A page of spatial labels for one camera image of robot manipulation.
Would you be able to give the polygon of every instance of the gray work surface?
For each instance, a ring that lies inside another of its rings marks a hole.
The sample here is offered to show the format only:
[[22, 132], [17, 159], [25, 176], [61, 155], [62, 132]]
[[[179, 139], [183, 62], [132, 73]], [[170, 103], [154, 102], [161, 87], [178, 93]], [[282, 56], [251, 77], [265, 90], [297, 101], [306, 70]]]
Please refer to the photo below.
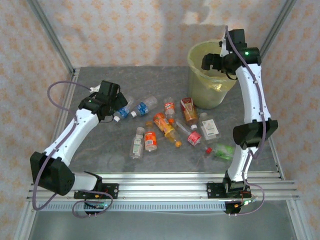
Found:
[[[251, 211], [260, 204], [246, 206]], [[71, 212], [38, 211], [29, 240], [295, 240], [286, 201], [267, 201], [259, 211], [231, 216], [222, 212], [106, 212], [79, 219]]]
[[[102, 80], [119, 84], [124, 95], [132, 96], [135, 100], [154, 95], [158, 99], [158, 105], [143, 117], [128, 116], [119, 123], [99, 123], [76, 151], [70, 164], [71, 170], [93, 173], [223, 173], [228, 169], [231, 161], [214, 157], [212, 154], [204, 157], [203, 151], [197, 146], [191, 146], [186, 137], [182, 147], [176, 148], [165, 139], [157, 127], [158, 149], [144, 152], [141, 160], [129, 158], [137, 127], [144, 127], [146, 121], [152, 121], [156, 113], [164, 111], [165, 97], [171, 96], [175, 99], [177, 117], [183, 119], [179, 102], [188, 97], [188, 67], [82, 67], [77, 82], [87, 87], [96, 87]], [[76, 87], [70, 108], [76, 111], [81, 100], [89, 94], [86, 89]], [[235, 146], [233, 128], [244, 123], [244, 103], [239, 83], [227, 93], [218, 107], [206, 111], [198, 109], [197, 112], [207, 112], [214, 117], [221, 134], [218, 143]], [[259, 159], [252, 161], [249, 171], [277, 171], [268, 141]]]

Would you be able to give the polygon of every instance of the trash bin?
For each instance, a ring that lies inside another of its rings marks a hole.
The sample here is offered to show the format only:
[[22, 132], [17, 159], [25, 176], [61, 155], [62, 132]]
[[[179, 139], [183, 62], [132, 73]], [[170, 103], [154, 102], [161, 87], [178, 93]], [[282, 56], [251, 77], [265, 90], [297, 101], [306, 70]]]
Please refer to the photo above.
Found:
[[236, 83], [225, 73], [214, 69], [209, 71], [201, 69], [202, 59], [206, 54], [220, 54], [220, 52], [219, 40], [201, 42], [189, 50], [187, 56], [189, 64], [188, 96], [201, 109], [213, 109], [218, 106]]

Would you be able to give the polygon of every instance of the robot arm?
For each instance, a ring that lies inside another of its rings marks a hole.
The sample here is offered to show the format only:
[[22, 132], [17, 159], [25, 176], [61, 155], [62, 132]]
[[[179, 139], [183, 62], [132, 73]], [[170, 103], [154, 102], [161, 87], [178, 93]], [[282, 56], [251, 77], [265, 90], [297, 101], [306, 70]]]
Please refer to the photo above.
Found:
[[[231, 166], [223, 180], [226, 193], [239, 192], [245, 189], [246, 184], [242, 175], [244, 173], [244, 179], [247, 179], [248, 169], [252, 161], [252, 156], [248, 157], [248, 155], [250, 154], [249, 152], [254, 154], [258, 150], [263, 135], [263, 120], [266, 123], [265, 140], [278, 128], [278, 122], [271, 120], [264, 97], [259, 49], [247, 47], [243, 29], [229, 31], [229, 35], [235, 48], [255, 75], [257, 82], [254, 81], [249, 70], [243, 65], [236, 53], [233, 52], [234, 50], [227, 37], [219, 43], [221, 47], [220, 54], [209, 53], [202, 60], [201, 67], [204, 70], [210, 70], [212, 66], [213, 69], [222, 73], [235, 74], [239, 80], [243, 97], [244, 124], [233, 129], [236, 148]], [[261, 92], [261, 103], [256, 83]]]
[[128, 103], [120, 92], [120, 86], [102, 81], [98, 92], [83, 99], [74, 118], [62, 134], [43, 153], [34, 152], [30, 158], [33, 182], [50, 157], [40, 176], [39, 186], [61, 196], [74, 190], [96, 190], [102, 184], [99, 176], [89, 172], [72, 172], [68, 167], [76, 150], [88, 133], [118, 109]]

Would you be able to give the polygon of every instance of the blue label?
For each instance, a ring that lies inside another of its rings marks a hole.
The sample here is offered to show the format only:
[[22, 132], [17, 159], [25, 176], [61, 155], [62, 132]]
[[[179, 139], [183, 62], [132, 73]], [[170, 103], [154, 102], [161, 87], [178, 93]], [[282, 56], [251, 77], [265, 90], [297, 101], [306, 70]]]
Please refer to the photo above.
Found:
[[147, 105], [145, 105], [143, 102], [136, 106], [136, 108], [141, 113], [141, 116], [146, 115], [149, 112]]
[[125, 106], [125, 107], [119, 109], [118, 112], [119, 112], [119, 113], [121, 114], [121, 116], [125, 119], [125, 118], [128, 116], [130, 110], [129, 110], [129, 108], [127, 108], [127, 107]]

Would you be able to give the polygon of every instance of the wallpaper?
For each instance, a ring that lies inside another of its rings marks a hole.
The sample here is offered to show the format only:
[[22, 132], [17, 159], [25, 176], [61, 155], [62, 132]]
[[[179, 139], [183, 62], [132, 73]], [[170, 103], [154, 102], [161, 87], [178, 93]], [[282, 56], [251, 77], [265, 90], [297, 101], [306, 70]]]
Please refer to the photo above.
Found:
[[[69, 80], [25, 0], [0, 1], [0, 239], [13, 239], [30, 183], [30, 156], [50, 143], [57, 109], [48, 86]], [[61, 102], [64, 86], [52, 89]]]
[[261, 47], [285, 0], [39, 0], [74, 67], [186, 66], [225, 24]]
[[298, 180], [320, 237], [320, 2], [297, 1], [263, 61], [265, 97], [285, 177]]

